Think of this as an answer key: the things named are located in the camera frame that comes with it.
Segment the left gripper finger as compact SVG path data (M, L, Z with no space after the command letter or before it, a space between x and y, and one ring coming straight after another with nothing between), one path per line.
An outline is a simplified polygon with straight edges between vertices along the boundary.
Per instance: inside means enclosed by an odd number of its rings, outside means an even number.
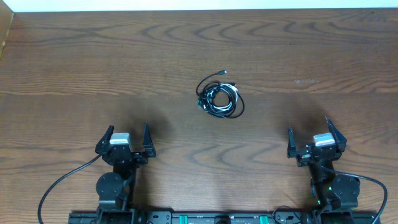
M95 147L95 153L97 154L104 154L110 148L110 139L114 131L114 126L110 125L106 132L104 133L103 137L99 140Z
M148 124L144 126L144 139L142 145L148 157L156 157L156 150L150 136Z

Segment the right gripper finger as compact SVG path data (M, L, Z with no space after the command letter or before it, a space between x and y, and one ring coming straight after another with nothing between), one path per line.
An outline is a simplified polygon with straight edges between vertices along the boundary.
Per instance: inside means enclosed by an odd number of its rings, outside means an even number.
M290 126L288 128L288 135L289 135L289 141L287 146L287 157L295 158L297 157L297 147L294 140L293 129Z
M326 118L329 132L332 134L335 144L340 152L344 152L346 149L347 139L339 132L339 130L332 123L331 119Z

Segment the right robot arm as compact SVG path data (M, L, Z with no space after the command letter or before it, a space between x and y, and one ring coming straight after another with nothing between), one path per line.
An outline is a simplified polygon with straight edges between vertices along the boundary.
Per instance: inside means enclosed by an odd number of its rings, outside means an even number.
M308 167L310 188L318 206L300 217L302 223L353 223L352 209L358 206L360 180L338 174L333 167L345 151L347 140L330 119L328 132L313 137L313 142L298 149L293 129L288 129L287 157L295 158L299 167Z

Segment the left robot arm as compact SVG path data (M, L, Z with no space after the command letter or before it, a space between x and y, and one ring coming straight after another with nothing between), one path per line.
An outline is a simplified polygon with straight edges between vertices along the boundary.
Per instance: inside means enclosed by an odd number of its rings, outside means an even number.
M142 146L143 151L135 152L130 134L115 133L112 125L97 143L95 153L113 167L96 183L99 195L97 223L147 223L147 214L134 208L132 198L137 169L156 156L148 124L144 126Z

